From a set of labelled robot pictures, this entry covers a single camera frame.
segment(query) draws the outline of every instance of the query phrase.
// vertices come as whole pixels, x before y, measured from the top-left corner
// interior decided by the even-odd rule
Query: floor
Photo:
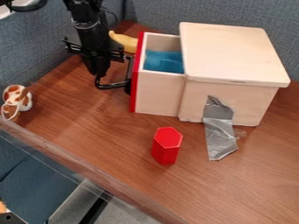
[[[49,224],[75,224],[99,198],[103,190],[88,180],[84,180],[49,219]],[[133,206],[112,198],[94,224],[158,224],[145,213]]]

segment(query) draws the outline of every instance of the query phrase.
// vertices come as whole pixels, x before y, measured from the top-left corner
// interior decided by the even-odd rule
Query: wooden box
[[[182,49],[184,74],[144,70],[146,49]],[[235,111],[233,124],[256,126],[278,88],[290,83],[261,28],[181,23],[180,36],[144,33],[136,58],[131,111],[181,121],[201,123],[212,95]]]

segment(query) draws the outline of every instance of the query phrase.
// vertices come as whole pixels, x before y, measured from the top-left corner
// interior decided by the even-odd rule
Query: box opening
[[[180,37],[146,33],[141,69],[150,73],[183,75],[184,64]]]

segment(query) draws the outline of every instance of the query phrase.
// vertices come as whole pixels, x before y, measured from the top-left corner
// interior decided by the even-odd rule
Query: yellow object
[[[123,34],[116,34],[114,31],[109,32],[111,39],[124,46],[124,51],[127,53],[136,53],[138,38],[131,38]]]

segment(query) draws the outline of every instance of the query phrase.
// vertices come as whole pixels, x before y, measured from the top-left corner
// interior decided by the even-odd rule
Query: red octagonal block
[[[161,165],[172,165],[177,161],[179,147],[183,136],[172,127],[162,127],[154,136],[151,155]]]

